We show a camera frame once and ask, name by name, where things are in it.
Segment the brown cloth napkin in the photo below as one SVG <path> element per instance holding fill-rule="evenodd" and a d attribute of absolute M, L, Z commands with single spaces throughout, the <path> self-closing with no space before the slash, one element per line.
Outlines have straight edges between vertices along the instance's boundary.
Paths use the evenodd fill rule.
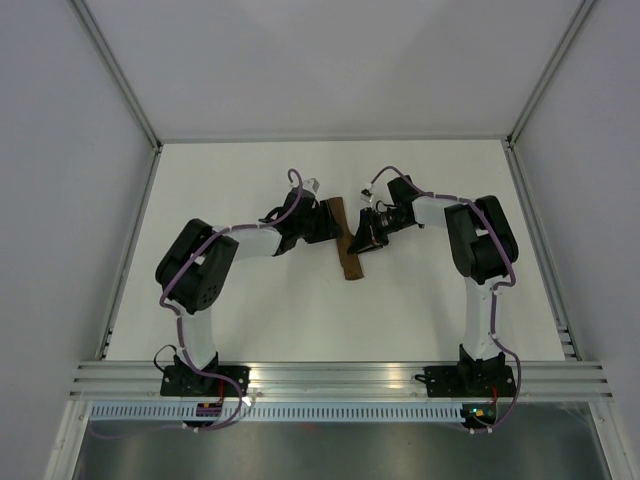
<path fill-rule="evenodd" d="M 364 273 L 359 257 L 356 254 L 348 253 L 353 235 L 349 229 L 344 200 L 342 197 L 331 197 L 328 199 L 328 206 L 342 232 L 342 234 L 336 238 L 336 245 L 344 278 L 347 281 L 361 280 L 364 278 Z"/>

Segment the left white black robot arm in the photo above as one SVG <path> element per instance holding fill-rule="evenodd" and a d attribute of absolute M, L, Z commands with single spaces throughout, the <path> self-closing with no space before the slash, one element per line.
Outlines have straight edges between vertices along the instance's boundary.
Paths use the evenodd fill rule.
<path fill-rule="evenodd" d="M 277 257 L 298 241 L 307 244 L 346 238 L 343 201 L 317 200 L 305 190 L 289 192 L 284 204 L 255 223 L 215 227 L 194 218 L 187 222 L 160 261 L 155 280 L 160 306 L 177 317 L 176 364 L 185 366 L 184 385 L 206 396 L 218 384 L 218 350 L 211 308 L 222 293 L 231 267 L 256 257 Z"/>

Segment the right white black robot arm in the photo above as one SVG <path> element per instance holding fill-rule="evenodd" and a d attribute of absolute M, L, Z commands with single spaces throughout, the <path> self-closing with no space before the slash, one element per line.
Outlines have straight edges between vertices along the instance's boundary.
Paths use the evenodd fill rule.
<path fill-rule="evenodd" d="M 360 210 L 350 254 L 381 249 L 389 235 L 413 226 L 446 230 L 451 257 L 466 288 L 466 325 L 454 365 L 427 365 L 415 380 L 430 398 L 511 397 L 517 384 L 506 357 L 516 355 L 499 340 L 498 291 L 516 283 L 519 247 L 497 197 L 475 200 L 426 192 L 398 173 L 387 183 L 392 203 L 383 211 Z"/>

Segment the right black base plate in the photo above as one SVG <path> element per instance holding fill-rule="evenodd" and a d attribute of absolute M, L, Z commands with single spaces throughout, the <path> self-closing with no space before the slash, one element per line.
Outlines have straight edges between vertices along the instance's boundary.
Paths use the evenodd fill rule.
<path fill-rule="evenodd" d="M 426 366 L 414 379 L 426 387 L 429 398 L 513 397 L 516 381 L 510 367 L 463 374 L 456 366 Z"/>

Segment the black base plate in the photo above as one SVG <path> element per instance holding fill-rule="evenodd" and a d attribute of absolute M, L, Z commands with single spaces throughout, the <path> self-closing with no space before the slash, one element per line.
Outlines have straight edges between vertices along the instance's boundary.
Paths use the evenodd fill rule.
<path fill-rule="evenodd" d="M 426 387 L 429 398 L 513 397 L 516 381 L 510 367 L 463 374 L 456 366 L 426 366 L 414 379 Z"/>
<path fill-rule="evenodd" d="M 233 380 L 245 395 L 250 383 L 250 368 L 245 365 L 222 365 L 216 375 Z M 197 375 L 185 365 L 170 365 L 164 369 L 160 387 L 162 397 L 238 397 L 237 389 L 224 379 Z"/>

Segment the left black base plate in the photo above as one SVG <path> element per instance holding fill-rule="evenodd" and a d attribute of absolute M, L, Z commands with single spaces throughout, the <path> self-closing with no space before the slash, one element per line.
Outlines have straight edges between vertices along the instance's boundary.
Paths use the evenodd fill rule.
<path fill-rule="evenodd" d="M 216 375 L 233 380 L 245 395 L 250 383 L 250 368 L 245 365 L 222 365 Z M 197 375 L 185 365 L 170 365 L 164 369 L 160 387 L 162 397 L 238 397 L 237 389 L 224 379 Z"/>

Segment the aluminium mounting rail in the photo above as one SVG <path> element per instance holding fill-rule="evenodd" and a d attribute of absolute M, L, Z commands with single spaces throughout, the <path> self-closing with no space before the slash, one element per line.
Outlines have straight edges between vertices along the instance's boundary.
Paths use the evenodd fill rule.
<path fill-rule="evenodd" d="M 416 362 L 253 362 L 247 393 L 266 401 L 426 401 Z M 597 362 L 525 362 L 519 399 L 524 402 L 611 401 L 613 392 Z M 67 387 L 74 400 L 146 400 L 160 396 L 162 374 L 138 361 L 83 362 Z"/>

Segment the left aluminium frame post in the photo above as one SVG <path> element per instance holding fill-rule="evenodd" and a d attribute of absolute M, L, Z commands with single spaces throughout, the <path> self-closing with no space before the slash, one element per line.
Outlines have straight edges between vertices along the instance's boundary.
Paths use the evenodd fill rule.
<path fill-rule="evenodd" d="M 85 0 L 69 0 L 67 4 L 74 12 L 79 24 L 85 31 L 85 34 L 124 100 L 135 123 L 141 129 L 147 143 L 154 152 L 159 151 L 162 147 L 162 141 L 159 139 L 151 125 L 151 122 L 144 112 L 137 95 L 116 58 L 107 37 L 95 18 L 89 3 Z"/>

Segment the aluminium frame post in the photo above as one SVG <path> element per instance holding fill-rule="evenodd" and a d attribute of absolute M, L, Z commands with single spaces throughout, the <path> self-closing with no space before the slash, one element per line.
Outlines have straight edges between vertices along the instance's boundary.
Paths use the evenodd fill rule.
<path fill-rule="evenodd" d="M 579 2 L 539 78 L 536 80 L 531 93 L 527 97 L 513 127 L 505 136 L 504 142 L 508 148 L 513 149 L 518 139 L 522 136 L 536 108 L 598 5 L 598 0 L 581 0 Z"/>
<path fill-rule="evenodd" d="M 85 31 L 85 34 L 124 100 L 135 123 L 141 129 L 147 143 L 154 152 L 159 151 L 162 147 L 162 141 L 159 139 L 151 125 L 151 122 L 144 112 L 137 95 L 116 58 L 107 37 L 95 18 L 89 3 L 85 0 L 69 0 L 67 4 L 74 12 L 79 24 Z"/>

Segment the right aluminium frame post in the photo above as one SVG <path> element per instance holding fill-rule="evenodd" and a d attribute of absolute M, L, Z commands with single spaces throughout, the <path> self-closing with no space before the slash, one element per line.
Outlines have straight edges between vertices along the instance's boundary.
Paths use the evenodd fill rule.
<path fill-rule="evenodd" d="M 536 108 L 598 5 L 598 0 L 581 0 L 579 2 L 539 78 L 536 80 L 531 93 L 527 97 L 513 127 L 505 136 L 504 142 L 508 148 L 513 149 L 518 139 L 522 136 Z"/>

